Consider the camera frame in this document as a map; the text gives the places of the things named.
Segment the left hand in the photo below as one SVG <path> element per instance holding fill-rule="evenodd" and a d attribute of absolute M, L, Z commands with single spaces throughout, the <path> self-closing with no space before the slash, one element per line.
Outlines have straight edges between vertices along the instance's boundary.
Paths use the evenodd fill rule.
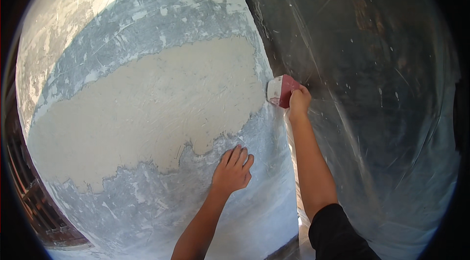
<path fill-rule="evenodd" d="M 226 196 L 245 188 L 251 179 L 250 167 L 254 159 L 255 157 L 248 155 L 248 150 L 242 149 L 241 145 L 226 151 L 212 176 L 212 188 Z"/>

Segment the plaster splatter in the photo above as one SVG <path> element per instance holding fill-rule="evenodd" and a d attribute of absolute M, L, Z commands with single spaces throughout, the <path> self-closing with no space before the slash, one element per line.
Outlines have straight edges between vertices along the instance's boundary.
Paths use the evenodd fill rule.
<path fill-rule="evenodd" d="M 31 154 L 48 180 L 70 178 L 80 192 L 103 191 L 103 177 L 139 161 L 178 169 L 185 143 L 202 155 L 261 109 L 253 54 L 245 38 L 231 37 L 134 60 L 53 104 L 31 128 Z"/>

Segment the hand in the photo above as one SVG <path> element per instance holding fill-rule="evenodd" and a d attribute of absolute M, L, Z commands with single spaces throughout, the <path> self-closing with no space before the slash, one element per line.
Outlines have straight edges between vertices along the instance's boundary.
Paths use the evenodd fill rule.
<path fill-rule="evenodd" d="M 254 159 L 241 145 L 226 151 L 212 176 L 212 189 L 228 197 L 234 191 L 245 188 L 251 179 L 250 167 Z"/>
<path fill-rule="evenodd" d="M 299 86 L 298 90 L 292 91 L 291 99 L 289 100 L 289 107 L 291 113 L 289 120 L 291 122 L 296 121 L 299 118 L 307 117 L 308 106 L 312 96 L 308 89 L 302 85 Z"/>

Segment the gray plaster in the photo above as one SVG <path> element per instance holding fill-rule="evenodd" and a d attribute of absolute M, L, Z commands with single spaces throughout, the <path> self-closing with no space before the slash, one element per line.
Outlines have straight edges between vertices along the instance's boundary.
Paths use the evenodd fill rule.
<path fill-rule="evenodd" d="M 79 17 L 75 12 L 68 20 Z M 54 27 L 54 22 L 45 26 Z M 51 70 L 47 65 L 34 67 L 37 62 L 18 62 L 18 99 L 21 104 L 33 104 L 31 90 L 35 86 L 41 90 L 30 118 L 33 127 L 52 103 L 70 99 L 86 83 L 132 59 L 232 35 L 244 36 L 253 45 L 256 74 L 267 84 L 272 72 L 244 0 L 116 0 L 71 40 Z M 35 59 L 38 50 L 24 53 L 23 59 Z M 35 74 L 48 75 L 43 87 L 27 77 Z M 29 128 L 28 108 L 19 108 L 24 133 Z M 237 143 L 256 157 L 253 178 L 247 189 L 229 199 L 208 259 L 263 259 L 298 233 L 294 173 L 282 111 L 268 103 L 236 136 L 215 140 L 206 155 L 194 155 L 186 146 L 178 172 L 162 175 L 152 161 L 140 161 L 135 169 L 117 169 L 116 176 L 103 181 L 104 192 L 99 194 L 81 194 L 70 181 L 44 181 L 62 212 L 94 245 L 85 251 L 51 251 L 51 255 L 57 259 L 169 259 L 179 235 L 203 203 L 220 156 Z M 36 165 L 40 163 L 32 158 Z"/>

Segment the sanding sponge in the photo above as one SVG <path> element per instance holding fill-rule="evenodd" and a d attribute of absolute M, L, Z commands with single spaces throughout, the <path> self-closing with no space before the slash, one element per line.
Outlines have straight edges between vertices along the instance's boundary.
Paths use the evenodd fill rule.
<path fill-rule="evenodd" d="M 298 88 L 299 83 L 290 75 L 278 76 L 267 84 L 267 100 L 274 105 L 287 109 L 292 95 L 291 90 L 297 90 Z"/>

